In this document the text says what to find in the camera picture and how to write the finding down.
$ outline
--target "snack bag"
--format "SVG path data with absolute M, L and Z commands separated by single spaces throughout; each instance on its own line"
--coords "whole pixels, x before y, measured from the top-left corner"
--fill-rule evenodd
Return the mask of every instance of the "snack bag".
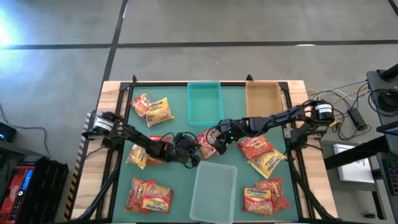
M 155 180 L 143 181 L 141 179 L 133 177 L 131 182 L 130 194 L 129 197 L 127 198 L 127 204 L 124 207 L 124 211 L 149 213 L 150 210 L 142 208 L 142 203 L 144 201 L 144 195 L 148 186 L 154 184 Z
M 220 132 L 217 129 L 212 129 L 209 134 L 207 134 L 209 130 L 207 129 L 203 134 L 197 137 L 198 143 L 200 145 L 199 150 L 203 155 L 203 158 L 208 159 L 214 153 L 217 153 L 217 150 L 212 147 L 208 142 L 214 143 L 216 141 L 217 136 L 220 135 Z
M 169 102 L 167 102 L 167 98 L 163 98 L 152 103 L 151 107 L 147 111 L 148 128 L 163 121 L 167 121 L 168 119 L 174 119 L 174 117 L 169 109 Z
M 142 207 L 157 212 L 169 213 L 172 197 L 173 190 L 152 184 L 147 188 Z
M 248 159 L 258 156 L 264 152 L 272 152 L 274 148 L 264 136 L 245 138 L 241 141 L 238 141 L 236 144 Z
M 135 100 L 130 102 L 130 105 L 135 109 L 138 116 L 143 118 L 147 111 L 149 110 L 150 106 L 152 105 L 153 101 L 149 99 L 147 93 L 141 94 Z
M 133 145 L 125 163 L 137 164 L 141 169 L 145 168 L 148 161 L 148 154 L 145 149 L 138 145 Z
M 162 138 L 162 136 L 149 136 L 149 139 L 152 141 L 159 141 Z M 173 137 L 164 137 L 162 138 L 162 141 L 173 143 Z M 148 156 L 147 164 L 162 164 L 164 161 L 154 159 L 151 156 Z
M 284 197 L 282 178 L 279 177 L 275 179 L 265 180 L 262 182 L 255 182 L 254 185 L 261 190 L 272 190 L 274 213 L 284 208 L 290 208 L 290 203 Z
M 274 149 L 272 152 L 254 156 L 248 160 L 248 163 L 253 166 L 253 168 L 255 168 L 261 175 L 268 179 L 268 177 L 271 176 L 272 171 L 274 171 L 276 165 L 282 159 L 286 159 L 286 157 Z
M 272 215 L 272 190 L 261 190 L 255 187 L 243 188 L 243 211 Z

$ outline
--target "black equipment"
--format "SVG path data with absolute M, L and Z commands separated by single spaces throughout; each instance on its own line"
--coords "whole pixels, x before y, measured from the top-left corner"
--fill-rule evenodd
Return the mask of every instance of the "black equipment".
M 382 159 L 380 165 L 386 173 L 390 194 L 398 195 L 398 160 Z
M 365 120 L 362 118 L 357 108 L 349 109 L 347 113 L 358 131 L 363 131 L 368 128 L 368 125 L 365 123 Z
M 378 70 L 378 72 L 381 79 L 389 82 L 398 75 L 398 64 L 394 65 L 388 70 Z
M 310 106 L 312 107 L 311 110 L 306 111 L 305 109 Z M 306 112 L 311 112 L 311 115 L 306 116 Z M 266 133 L 270 128 L 282 126 L 295 121 L 303 121 L 303 125 L 301 125 L 301 127 L 291 130 L 290 141 L 287 144 L 288 151 L 301 150 L 306 147 L 309 135 L 319 134 L 319 136 L 322 137 L 334 120 L 333 107 L 330 103 L 318 100 L 308 100 L 302 105 L 295 106 L 292 109 L 283 111 L 279 114 L 270 115 L 266 118 L 254 117 L 238 120 L 221 120 L 215 127 L 212 127 L 210 131 L 207 132 L 206 140 L 209 144 L 215 147 L 220 154 L 224 154 L 227 144 L 237 141 L 240 138 L 259 136 L 260 134 Z M 214 136 L 215 138 L 213 138 L 213 141 L 211 142 L 209 142 L 208 138 L 209 133 L 216 133 Z M 146 150 L 146 153 L 155 159 L 160 159 L 165 162 L 180 162 L 187 168 L 196 167 L 200 161 L 200 158 L 195 155 L 198 149 L 198 144 L 197 141 L 195 141 L 195 135 L 192 133 L 178 133 L 174 138 L 173 144 L 163 142 L 161 140 L 152 141 L 137 131 L 133 126 L 126 124 L 122 117 L 111 112 L 101 113 L 97 117 L 93 128 L 82 133 L 82 135 L 87 139 L 104 137 L 103 145 L 108 149 L 116 147 L 120 139 L 125 139 L 143 147 Z M 311 201 L 321 218 L 326 220 L 336 220 L 336 218 L 331 216 L 325 208 L 322 207 L 309 187 L 305 184 L 293 164 L 293 157 L 290 153 L 287 153 L 287 158 L 291 166 L 292 176 L 302 188 L 309 201 Z M 192 163 L 191 167 L 186 165 L 189 159 Z M 117 163 L 108 180 L 101 188 L 99 194 L 86 211 L 78 218 L 79 220 L 90 219 L 98 206 L 99 201 L 104 197 L 106 191 L 116 178 L 116 174 L 119 169 L 120 163 Z
M 25 156 L 1 203 L 0 223 L 53 222 L 68 172 L 66 164 L 45 156 Z
M 366 73 L 369 89 L 371 90 L 368 96 L 368 102 L 370 107 L 379 116 L 382 127 L 398 121 L 398 98 L 394 98 L 394 95 L 396 95 L 398 90 L 398 78 L 392 78 L 385 81 L 379 76 L 379 74 L 384 74 L 387 71 L 394 71 L 397 69 L 398 65 L 395 65 L 389 70 L 377 70 Z M 385 135 L 385 138 L 388 144 L 386 151 L 398 155 L 397 136 L 387 134 Z
M 0 141 L 11 143 L 16 133 L 17 130 L 15 128 L 0 122 Z

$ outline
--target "black metal frame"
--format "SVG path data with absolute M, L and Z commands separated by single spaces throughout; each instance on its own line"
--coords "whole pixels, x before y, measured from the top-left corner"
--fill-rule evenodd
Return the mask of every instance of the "black metal frame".
M 253 78 L 251 75 L 248 75 L 246 77 L 246 80 L 253 80 Z M 188 82 L 150 82 L 150 83 L 146 83 L 146 82 L 136 82 L 136 81 L 137 81 L 137 78 L 134 75 L 132 83 L 121 83 L 121 86 L 119 89 L 118 102 L 116 104 L 116 112 L 117 113 L 120 112 L 121 102 L 123 99 L 123 93 L 125 90 L 127 90 L 127 88 L 129 88 L 129 94 L 128 94 L 128 98 L 127 98 L 126 112 L 125 112 L 126 120 L 128 120 L 128 114 L 130 112 L 129 102 L 131 101 L 132 93 L 134 91 L 135 86 L 186 86 L 188 84 Z M 245 81 L 242 81 L 242 82 L 228 82 L 227 81 L 227 82 L 221 82 L 221 86 L 246 86 L 246 82 Z M 287 102 L 288 108 L 292 108 L 292 102 L 291 102 L 291 98 L 290 98 L 288 83 L 287 82 L 279 82 L 279 86 L 284 91 L 284 95 L 286 97 L 286 102 Z M 116 163 L 121 162 L 122 154 L 123 154 L 123 148 L 121 149 L 121 151 L 118 152 L 118 158 L 117 158 Z M 106 162 L 105 162 L 105 168 L 104 168 L 103 183 L 107 179 L 106 177 L 109 175 L 109 169 L 110 169 L 110 164 L 111 164 L 111 160 L 112 160 L 112 155 L 113 155 L 113 153 L 111 151 L 108 151 L 108 155 L 107 155 Z M 303 177 L 303 180 L 308 185 L 307 173 L 305 170 L 305 164 L 303 161 L 303 156 L 302 156 L 301 151 L 297 152 L 297 159 L 299 161 L 300 173 Z M 111 220 L 112 220 L 111 216 L 113 214 L 114 203 L 116 200 L 118 176 L 119 175 L 117 175 L 117 177 L 114 181 L 114 184 L 113 184 L 113 188 L 112 188 L 108 217 L 101 218 L 102 208 L 103 208 L 103 202 L 102 202 L 101 205 L 98 207 L 97 213 L 96 213 L 96 220 L 98 223 L 111 222 Z M 301 220 L 301 219 L 303 219 L 303 211 L 302 211 L 302 206 L 300 203 L 299 188 L 297 187 L 297 184 L 293 177 L 292 177 L 292 182 L 293 182 L 293 190 L 294 190 L 294 195 L 295 195 L 295 203 L 297 204 L 297 213 L 298 213 L 299 220 Z M 308 199 L 307 199 L 307 208 L 309 211 L 310 218 L 315 218 L 314 209 Z
M 369 158 L 379 152 L 389 153 L 385 136 L 380 136 L 367 143 L 360 144 L 350 150 L 335 154 L 324 159 L 326 169 L 347 165 L 360 159 Z
M 377 128 L 376 128 L 376 131 L 377 131 L 377 132 L 380 132 L 380 133 L 383 133 L 383 134 L 391 134 L 391 135 L 398 136 L 398 134 L 396 134 L 396 133 L 391 133 L 390 131 L 388 131 L 389 129 L 395 128 L 395 127 L 398 127 L 398 121 L 391 122 L 391 123 L 389 123 L 389 124 L 385 124 L 385 125 L 382 125 L 382 126 L 380 126 L 380 127 L 377 127 Z
M 253 80 L 252 76 L 248 75 L 246 80 Z M 119 88 L 118 102 L 116 104 L 116 111 L 118 113 L 120 112 L 120 109 L 121 109 L 121 103 L 122 103 L 122 100 L 123 100 L 124 91 L 129 90 L 128 96 L 127 96 L 127 102 L 126 102 L 126 110 L 125 110 L 125 119 L 126 120 L 128 120 L 128 117 L 129 117 L 130 108 L 131 108 L 129 106 L 129 102 L 131 101 L 132 94 L 133 94 L 135 86 L 185 86 L 188 83 L 188 82 L 150 82 L 149 83 L 149 82 L 136 82 L 136 81 L 137 81 L 137 78 L 135 76 L 133 76 L 133 82 L 121 83 L 120 88 Z M 246 86 L 246 82 L 245 81 L 242 81 L 242 82 L 228 82 L 227 81 L 227 82 L 221 82 L 221 85 L 222 86 Z M 291 98 L 290 98 L 289 86 L 288 86 L 287 82 L 279 82 L 279 86 L 280 86 L 281 90 L 284 91 L 288 108 L 291 108 L 292 107 L 292 101 L 291 101 Z M 124 147 L 121 147 L 121 149 L 118 151 L 116 164 L 121 162 L 123 150 L 124 150 Z M 107 160 L 106 160 L 106 163 L 105 163 L 105 167 L 108 167 L 108 168 L 104 169 L 104 171 L 106 171 L 106 172 L 104 172 L 104 178 L 103 179 L 106 179 L 105 177 L 107 177 L 109 175 L 110 164 L 111 164 L 111 161 L 112 161 L 112 155 L 113 155 L 113 153 L 109 154 L 110 159 L 108 159 L 108 155 L 107 155 Z M 302 152 L 301 151 L 297 151 L 297 159 L 299 161 L 300 174 L 302 175 L 302 179 L 308 185 L 308 177 L 307 177 L 307 173 L 305 171 L 305 164 L 304 164 L 304 161 L 303 161 L 303 156 L 302 156 Z M 110 223 L 110 222 L 112 222 L 114 204 L 115 204 L 115 201 L 116 201 L 118 180 L 119 180 L 119 173 L 117 173 L 116 178 L 114 178 L 114 181 L 113 181 L 113 188 L 112 188 L 112 192 L 111 192 L 111 200 L 110 200 L 110 204 L 109 204 L 108 216 L 106 218 L 101 218 L 101 215 L 102 215 L 101 211 L 102 211 L 102 208 L 103 208 L 103 204 L 102 204 L 101 209 L 97 209 L 96 218 L 94 220 L 72 220 L 72 222 L 73 223 Z M 315 218 L 315 211 L 313 209 L 313 205 L 308 201 L 308 199 L 307 199 L 306 203 L 307 203 L 307 208 L 308 208 L 308 215 L 310 217 L 309 218 L 304 218 L 303 217 L 302 206 L 301 206 L 301 203 L 300 203 L 299 188 L 298 188 L 297 183 L 296 183 L 296 181 L 295 181 L 295 179 L 293 177 L 292 177 L 292 182 L 293 182 L 293 190 L 294 190 L 294 195 L 295 195 L 295 203 L 297 205 L 297 213 L 298 213 L 298 222 L 299 223 L 360 224 L 358 222 L 346 222 L 346 221 L 343 221 L 343 220 L 322 220 L 322 219 L 317 219 L 317 218 Z

